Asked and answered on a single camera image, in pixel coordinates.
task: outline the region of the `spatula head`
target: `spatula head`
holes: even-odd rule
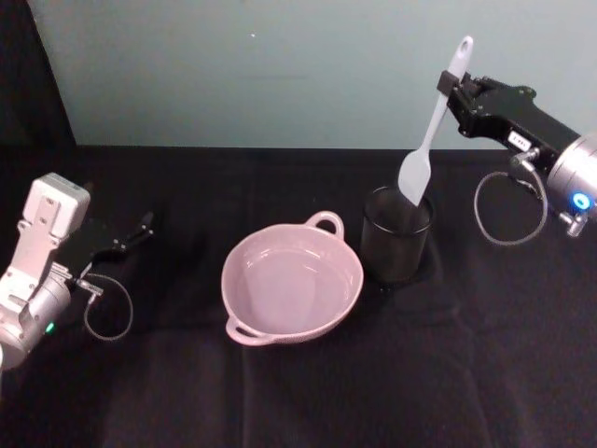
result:
[[[409,201],[418,206],[430,177],[429,154],[425,151],[412,151],[400,166],[398,188]]]

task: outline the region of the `cable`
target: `cable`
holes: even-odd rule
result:
[[[88,301],[87,307],[85,308],[85,314],[83,315],[83,322],[85,323],[85,328],[92,336],[99,339],[100,341],[104,341],[105,343],[113,343],[115,341],[118,341],[118,340],[124,338],[127,335],[127,333],[131,330],[132,321],[133,321],[132,299],[131,299],[131,295],[129,294],[129,291],[127,291],[127,288],[125,288],[118,280],[116,280],[112,277],[108,277],[107,275],[102,275],[100,273],[87,273],[87,276],[103,278],[104,280],[109,280],[109,281],[113,282],[117,287],[119,287],[122,290],[122,292],[124,292],[124,295],[127,298],[127,302],[129,303],[129,310],[131,310],[131,312],[129,314],[129,323],[127,325],[127,328],[125,328],[120,334],[117,334],[116,336],[104,336],[102,334],[99,334],[97,331],[95,331],[94,329],[91,328],[90,321],[89,321],[90,308],[93,305],[93,302],[95,301],[95,299],[97,298],[97,296],[93,295],[93,296],[91,296],[91,299]]]
[[[487,238],[490,242],[494,243],[495,245],[501,245],[501,246],[514,246],[514,245],[523,245],[524,243],[528,243],[529,241],[531,241],[532,239],[534,239],[545,227],[545,224],[548,220],[548,194],[545,191],[545,187],[543,186],[543,181],[541,180],[541,177],[539,176],[539,174],[537,173],[537,171],[533,170],[530,171],[531,175],[533,175],[533,178],[536,181],[537,187],[539,188],[539,196],[541,199],[541,203],[542,203],[542,213],[541,213],[541,219],[539,221],[538,226],[536,227],[536,229],[534,231],[532,231],[531,233],[529,233],[528,235],[520,238],[519,240],[512,240],[512,241],[508,241],[508,240],[498,240],[497,238],[493,238],[485,229],[485,227],[483,226],[483,223],[481,221],[481,217],[479,214],[479,194],[481,191],[481,188],[483,187],[483,185],[485,185],[485,183],[494,178],[494,177],[498,177],[498,176],[503,176],[503,177],[510,177],[510,175],[508,173],[505,173],[503,171],[496,171],[493,173],[489,173],[488,175],[486,175],[485,177],[483,177],[479,184],[477,185],[477,189],[475,190],[475,199],[473,202],[474,208],[475,208],[475,219],[477,220],[477,225],[479,226],[479,229],[481,230],[481,233],[483,234],[483,236],[485,238]]]

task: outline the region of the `spatula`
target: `spatula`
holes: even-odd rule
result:
[[[467,36],[458,46],[448,68],[448,71],[458,77],[459,80],[462,80],[465,75],[472,52],[473,38]],[[448,97],[440,93],[439,98],[437,98],[436,110],[431,117],[421,146],[407,155],[400,166],[398,188],[414,205],[419,205],[429,183],[431,177],[429,149],[447,109]]]

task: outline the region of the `black fabric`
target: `black fabric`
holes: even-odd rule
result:
[[[75,147],[31,9],[0,2],[0,145]]]
[[[149,208],[156,239],[110,268],[135,303],[132,334],[95,342],[62,322],[5,373],[0,444],[10,446],[594,446],[595,231],[551,220],[504,249],[472,214],[493,151],[436,151],[436,221],[412,283],[367,280],[336,329],[290,346],[245,348],[224,325],[224,259],[247,234],[344,220],[357,249],[362,207],[392,182],[403,151],[83,148],[57,160],[22,150],[0,168],[0,260],[9,262],[31,181],[56,171],[93,181],[91,217],[129,230]],[[489,186],[488,228],[537,220],[533,198]],[[76,309],[86,297],[75,295]]]

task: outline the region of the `bowl handle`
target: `bowl handle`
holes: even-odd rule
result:
[[[317,224],[319,224],[322,221],[329,221],[332,224],[334,224],[334,227],[336,228],[334,235],[336,235],[341,240],[344,239],[344,223],[342,222],[342,219],[338,215],[336,215],[334,212],[328,212],[328,211],[318,212],[315,215],[313,215],[312,217],[310,217],[309,219],[307,219],[307,222],[305,222],[305,225],[311,226],[311,227],[317,227]]]
[[[237,343],[254,347],[267,345],[275,341],[274,337],[270,334],[249,329],[243,322],[234,317],[229,317],[228,322],[226,323],[226,333]]]

